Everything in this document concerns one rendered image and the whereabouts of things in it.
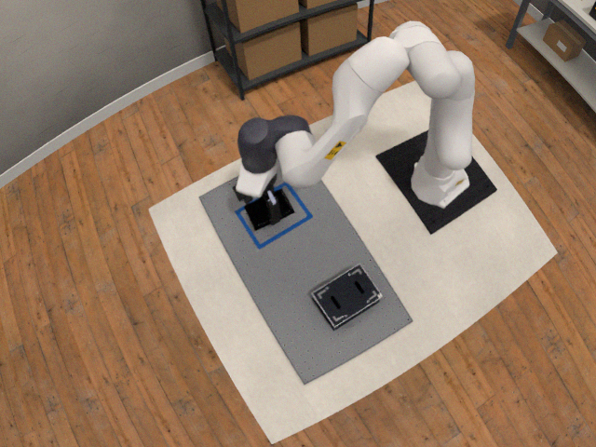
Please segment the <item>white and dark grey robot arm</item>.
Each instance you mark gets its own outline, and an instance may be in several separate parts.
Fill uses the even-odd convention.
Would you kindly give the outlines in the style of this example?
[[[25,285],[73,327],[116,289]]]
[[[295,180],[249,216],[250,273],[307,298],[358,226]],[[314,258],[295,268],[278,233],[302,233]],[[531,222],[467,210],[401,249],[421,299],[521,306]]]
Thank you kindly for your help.
[[[261,197],[278,171],[278,159],[289,185],[305,189],[318,183],[405,69],[431,98],[427,146],[421,167],[420,160],[414,164],[413,191],[426,203],[445,208],[469,187],[464,168],[472,155],[472,61],[461,51],[446,51],[420,21],[402,23],[389,38],[373,39],[336,70],[332,123],[317,143],[308,122],[298,115],[254,117],[241,126],[237,147],[242,164],[233,186],[238,201],[248,204],[253,196]]]

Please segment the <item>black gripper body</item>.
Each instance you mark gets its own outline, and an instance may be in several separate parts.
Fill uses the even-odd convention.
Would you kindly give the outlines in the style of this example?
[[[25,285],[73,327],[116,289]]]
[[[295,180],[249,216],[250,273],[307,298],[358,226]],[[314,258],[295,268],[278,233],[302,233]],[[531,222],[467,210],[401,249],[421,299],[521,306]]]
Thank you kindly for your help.
[[[277,180],[277,174],[274,175],[274,177],[269,181],[269,183],[267,184],[266,188],[264,189],[264,194],[266,196],[268,196],[268,193],[267,192],[270,191],[270,190],[271,190],[271,193],[273,194],[272,187],[275,184],[276,180]]]

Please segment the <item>blue tape rectangle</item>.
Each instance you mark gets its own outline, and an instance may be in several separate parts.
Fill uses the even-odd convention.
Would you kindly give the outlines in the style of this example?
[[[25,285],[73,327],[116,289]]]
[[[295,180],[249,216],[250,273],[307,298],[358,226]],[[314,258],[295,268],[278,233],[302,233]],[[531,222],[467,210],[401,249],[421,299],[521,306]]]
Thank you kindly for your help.
[[[252,233],[251,229],[249,228],[249,226],[247,225],[247,223],[245,222],[244,218],[242,217],[242,215],[240,214],[245,208],[244,206],[238,210],[236,210],[236,215],[238,217],[238,219],[242,222],[243,226],[245,227],[245,229],[247,230],[247,232],[249,233],[249,235],[251,236],[251,239],[253,240],[253,242],[255,243],[255,245],[257,246],[258,249],[263,248],[264,246],[268,245],[269,243],[273,242],[274,240],[278,239],[279,237],[282,237],[283,235],[287,234],[288,232],[290,232],[292,229],[296,228],[297,226],[305,223],[306,221],[310,220],[311,218],[313,218],[312,214],[310,213],[310,211],[307,209],[307,207],[305,206],[305,204],[303,203],[303,201],[297,196],[297,194],[295,193],[295,191],[292,189],[292,187],[288,184],[288,183],[282,183],[281,185],[277,186],[274,188],[274,191],[277,191],[278,189],[287,186],[287,188],[290,190],[291,194],[294,196],[294,198],[297,200],[297,202],[299,203],[299,205],[302,207],[302,209],[305,211],[306,213],[306,217],[303,218],[301,221],[293,224],[292,226],[288,227],[287,229],[283,230],[282,232],[278,233],[277,235],[269,238],[267,241],[265,241],[264,243],[260,244],[259,241],[257,240],[257,238],[255,237],[255,235]]]

